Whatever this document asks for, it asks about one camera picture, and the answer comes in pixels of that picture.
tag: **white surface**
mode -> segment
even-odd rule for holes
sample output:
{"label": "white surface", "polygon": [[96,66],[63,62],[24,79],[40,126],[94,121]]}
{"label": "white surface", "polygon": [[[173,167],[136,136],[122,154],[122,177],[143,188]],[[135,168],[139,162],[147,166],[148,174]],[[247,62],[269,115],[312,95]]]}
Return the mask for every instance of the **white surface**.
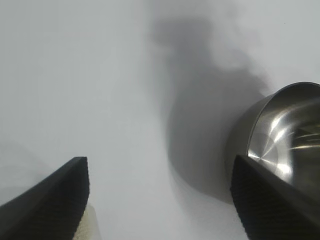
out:
{"label": "white surface", "polygon": [[318,0],[0,1],[0,171],[14,179],[1,190],[18,186],[0,200],[87,156],[102,239],[246,240],[223,141],[261,93],[320,83],[319,10]]}

